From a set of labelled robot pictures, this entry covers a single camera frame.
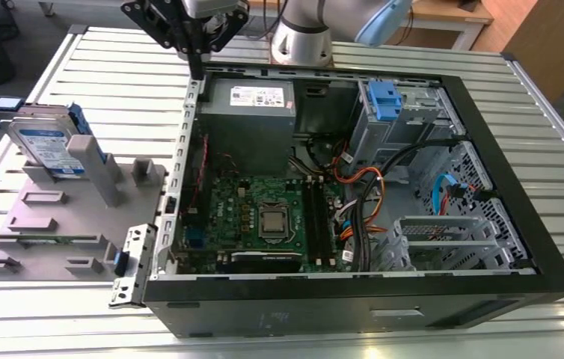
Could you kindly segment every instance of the gray holder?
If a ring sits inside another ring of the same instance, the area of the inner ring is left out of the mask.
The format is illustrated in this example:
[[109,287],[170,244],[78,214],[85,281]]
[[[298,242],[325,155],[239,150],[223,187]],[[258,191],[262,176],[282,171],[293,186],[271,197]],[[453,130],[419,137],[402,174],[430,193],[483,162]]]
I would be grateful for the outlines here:
[[29,176],[0,230],[0,280],[111,280],[127,228],[153,223],[165,168],[150,159],[101,161],[97,140],[66,145],[87,179],[57,179],[26,162]]

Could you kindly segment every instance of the ram slot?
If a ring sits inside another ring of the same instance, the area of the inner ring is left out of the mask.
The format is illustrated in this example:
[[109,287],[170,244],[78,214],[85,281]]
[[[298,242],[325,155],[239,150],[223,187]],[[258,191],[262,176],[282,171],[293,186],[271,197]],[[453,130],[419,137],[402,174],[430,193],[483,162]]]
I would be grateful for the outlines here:
[[307,242],[307,260],[315,263],[319,256],[319,240],[317,235],[317,220],[314,217],[314,206],[311,202],[311,192],[314,183],[305,182],[301,187],[301,201],[303,202],[303,229]]
[[331,239],[327,228],[327,201],[322,183],[314,183],[311,186],[311,210],[314,212],[315,238],[319,243],[321,265],[329,266],[331,258]]

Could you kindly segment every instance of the cpu socket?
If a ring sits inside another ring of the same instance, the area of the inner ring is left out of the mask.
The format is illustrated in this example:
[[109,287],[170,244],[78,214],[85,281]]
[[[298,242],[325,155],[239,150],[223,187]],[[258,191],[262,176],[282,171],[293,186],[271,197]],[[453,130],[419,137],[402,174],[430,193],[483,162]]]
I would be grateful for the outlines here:
[[270,245],[287,240],[287,206],[259,205],[259,238]]

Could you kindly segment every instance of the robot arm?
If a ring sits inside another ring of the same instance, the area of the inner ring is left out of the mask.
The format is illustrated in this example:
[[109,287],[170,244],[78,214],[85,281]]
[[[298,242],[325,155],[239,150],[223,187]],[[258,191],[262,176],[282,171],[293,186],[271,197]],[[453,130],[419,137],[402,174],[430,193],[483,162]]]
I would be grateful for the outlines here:
[[187,61],[190,77],[203,78],[203,61],[247,22],[245,0],[135,0],[121,11],[163,48]]
[[411,0],[289,0],[271,38],[274,60],[325,66],[331,60],[330,30],[366,46],[385,44],[410,6]]
[[[398,28],[411,0],[286,0],[271,38],[281,64],[325,66],[331,60],[330,29],[347,40],[378,46]],[[162,47],[177,49],[190,76],[247,22],[246,0],[134,0],[121,10]]]

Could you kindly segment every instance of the motherboard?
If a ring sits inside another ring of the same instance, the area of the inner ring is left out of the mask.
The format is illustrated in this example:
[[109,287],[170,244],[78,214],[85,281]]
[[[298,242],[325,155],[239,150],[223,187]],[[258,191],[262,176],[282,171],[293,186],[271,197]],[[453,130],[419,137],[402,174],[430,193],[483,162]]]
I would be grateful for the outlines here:
[[322,179],[215,178],[207,223],[185,229],[189,271],[341,271],[331,224],[341,190]]

